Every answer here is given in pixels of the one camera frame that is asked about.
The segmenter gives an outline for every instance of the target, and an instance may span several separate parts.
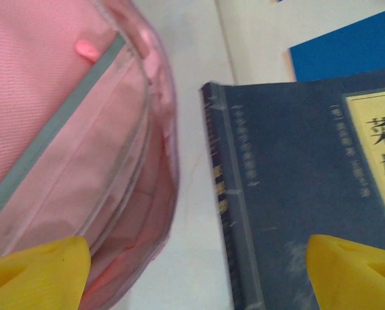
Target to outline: yellow plastic piece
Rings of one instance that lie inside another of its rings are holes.
[[[0,310],[77,310],[89,268],[89,248],[82,237],[2,257]]]
[[[313,235],[307,273],[321,310],[385,310],[385,251]]]

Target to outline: blue notebook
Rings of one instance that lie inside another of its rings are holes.
[[[319,310],[312,234],[385,249],[385,69],[202,88],[236,310]]]
[[[297,81],[385,68],[385,11],[290,48]]]

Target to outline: blue folder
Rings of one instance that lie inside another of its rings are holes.
[[[385,11],[290,48],[297,81],[385,68]]]

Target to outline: pink bag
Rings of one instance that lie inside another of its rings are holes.
[[[0,256],[84,236],[80,309],[108,309],[169,235],[176,98],[129,0],[0,1]]]

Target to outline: white table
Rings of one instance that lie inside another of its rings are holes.
[[[114,310],[229,310],[199,88],[293,79],[289,47],[385,10],[385,0],[134,0],[162,36],[178,84],[182,182],[165,250]]]

